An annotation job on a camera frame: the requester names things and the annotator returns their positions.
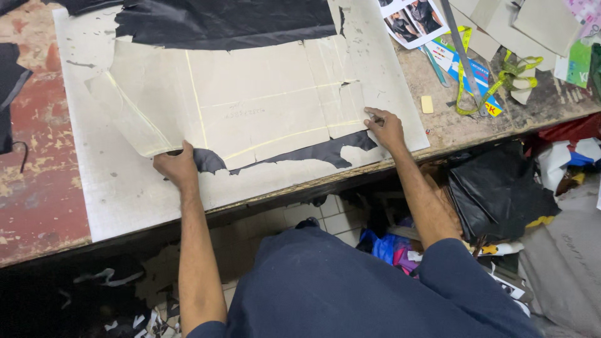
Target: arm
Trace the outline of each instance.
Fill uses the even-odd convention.
[[[411,153],[405,146],[401,120],[388,111],[369,107],[366,107],[365,111],[374,114],[371,120],[365,120],[365,125],[390,152],[397,166],[407,204],[424,249],[445,238],[461,240],[451,217],[445,212],[442,202],[419,172]]]
[[[465,247],[453,240],[460,240],[459,230],[415,165],[404,143],[401,120],[388,111],[369,107],[365,111],[374,114],[365,124],[397,165],[413,221],[427,249],[420,264],[421,283],[508,337],[539,337],[514,301]]]
[[[180,190],[182,242],[178,286],[185,337],[199,324],[208,321],[225,323],[227,308],[200,200],[193,148],[186,141],[183,141],[183,147],[183,152],[177,156],[155,156],[153,167]]]

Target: navy blue shirt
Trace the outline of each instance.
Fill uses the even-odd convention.
[[[540,336],[456,239],[426,250],[417,280],[309,227],[263,239],[227,324],[203,323],[196,337]]]

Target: left hand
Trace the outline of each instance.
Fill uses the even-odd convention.
[[[158,154],[154,157],[153,167],[167,177],[175,186],[184,191],[198,187],[198,170],[194,163],[194,148],[186,140],[182,142],[183,152],[177,156]]]

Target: man in black shirt photo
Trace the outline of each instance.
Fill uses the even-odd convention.
[[[425,34],[430,34],[442,27],[442,21],[428,0],[416,0],[407,6],[407,11]]]

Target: cardboard piece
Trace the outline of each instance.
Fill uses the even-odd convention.
[[[342,35],[229,52],[117,41],[110,70],[87,85],[140,155],[186,139],[229,170],[365,130],[369,118]]]
[[[562,0],[522,1],[513,26],[562,57],[568,56],[582,29]]]
[[[438,8],[442,7],[441,0],[432,0],[432,2],[434,2]],[[451,5],[451,11],[453,12],[453,17],[455,18],[457,26],[467,26],[472,28],[472,37],[469,39],[468,45],[469,48],[479,56],[483,57],[486,61],[492,61],[492,58],[495,56],[496,51],[499,50],[499,47],[501,47],[501,44],[491,38],[490,35],[478,30],[478,25],[461,13],[455,6]]]
[[[519,58],[543,57],[541,71],[555,66],[555,53],[513,27],[518,8],[511,0],[450,0],[450,3]]]

